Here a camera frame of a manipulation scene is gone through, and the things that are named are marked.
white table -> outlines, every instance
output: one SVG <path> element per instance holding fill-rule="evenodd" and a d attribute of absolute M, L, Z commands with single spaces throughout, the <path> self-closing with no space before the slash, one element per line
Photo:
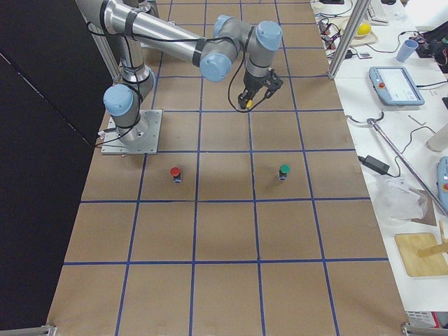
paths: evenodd
<path fill-rule="evenodd" d="M 345 5 L 333 5 L 325 7 L 326 13 L 338 13 L 343 11 L 343 6 L 349 7 L 349 2 Z M 392 6 L 384 5 L 389 15 L 388 26 L 373 26 L 373 32 L 378 36 L 379 41 L 372 45 L 377 50 L 394 50 L 398 44 L 397 35 L 407 30 L 416 30 L 409 20 L 403 5 L 397 1 Z M 403 42 L 411 34 L 400 37 Z M 433 59 L 420 59 L 414 53 L 405 63 L 396 61 L 396 52 L 393 54 L 375 52 L 367 46 L 356 48 L 358 52 L 368 52 L 372 59 L 352 59 L 344 60 L 337 73 L 335 82 L 341 103 L 346 115 L 351 115 L 357 120 L 367 120 L 367 118 L 377 118 L 384 106 L 380 103 L 368 78 L 370 67 L 393 67 L 405 66 L 417 85 L 425 85 L 445 80 L 444 75 Z M 426 123 L 427 126 L 438 131 L 443 125 L 448 123 L 448 110 L 442 103 L 441 98 L 448 96 L 448 85 L 434 87 L 431 90 L 421 90 L 426 103 L 420 108 L 412 111 L 387 111 L 386 117 L 379 123 L 381 128 L 388 134 L 392 142 L 402 149 L 409 141 L 410 132 L 420 125 L 409 116 Z M 349 122 L 349 129 L 353 137 L 356 152 L 361 156 L 371 155 L 391 166 L 390 172 L 396 174 L 397 168 L 393 161 L 395 154 L 384 142 L 384 140 L 371 127 L 358 127 Z M 442 153 L 434 153 L 427 149 L 425 143 L 432 133 L 427 129 L 414 133 L 412 145 L 406 150 L 405 157 L 411 162 L 414 168 L 420 173 L 424 181 L 437 194 L 436 186 L 436 164 L 444 155 L 448 155 L 448 150 Z M 411 186 L 420 188 L 418 182 L 402 167 L 402 177 Z M 448 312 L 448 276 L 433 278 L 412 278 L 407 275 L 401 260 L 394 237 L 399 233 L 432 232 L 440 242 L 438 227 L 422 225 L 410 221 L 383 219 L 380 217 L 381 209 L 375 206 L 375 195 L 377 193 L 377 173 L 363 166 L 363 173 L 367 188 L 369 190 L 375 212 L 377 213 L 379 227 L 392 266 L 393 274 L 400 292 L 400 296 L 407 311 L 417 312 Z M 444 219 L 437 210 L 436 218 Z"/>

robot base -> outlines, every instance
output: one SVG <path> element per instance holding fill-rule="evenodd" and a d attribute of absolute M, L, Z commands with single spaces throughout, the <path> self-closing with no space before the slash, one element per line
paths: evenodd
<path fill-rule="evenodd" d="M 162 124 L 163 110 L 140 110 L 141 117 L 146 120 L 149 129 L 142 139 L 136 144 L 125 144 L 121 140 L 112 141 L 101 147 L 103 155 L 128 155 L 128 154 L 157 154 L 159 144 L 160 126 Z M 114 128 L 112 118 L 109 120 L 108 128 Z M 114 140 L 115 132 L 106 133 L 104 142 Z"/>

wooden block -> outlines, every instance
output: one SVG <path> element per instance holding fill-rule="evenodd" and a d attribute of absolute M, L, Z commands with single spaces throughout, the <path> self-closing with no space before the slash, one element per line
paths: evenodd
<path fill-rule="evenodd" d="M 419 257 L 419 250 L 438 245 L 432 233 L 397 234 L 395 242 L 410 277 L 448 275 L 448 265 L 441 253 Z"/>

white cylinder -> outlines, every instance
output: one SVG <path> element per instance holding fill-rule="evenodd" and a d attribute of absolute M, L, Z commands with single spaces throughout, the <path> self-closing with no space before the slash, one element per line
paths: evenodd
<path fill-rule="evenodd" d="M 441 152 L 448 148 L 448 124 L 442 127 L 426 142 L 426 147 L 433 152 Z"/>

yellow ball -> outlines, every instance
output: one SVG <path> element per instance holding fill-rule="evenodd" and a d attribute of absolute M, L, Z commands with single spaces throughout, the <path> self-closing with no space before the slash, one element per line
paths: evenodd
<path fill-rule="evenodd" d="M 372 31 L 372 27 L 368 23 L 363 23 L 361 26 L 359 26 L 357 35 L 364 36 L 369 34 Z"/>

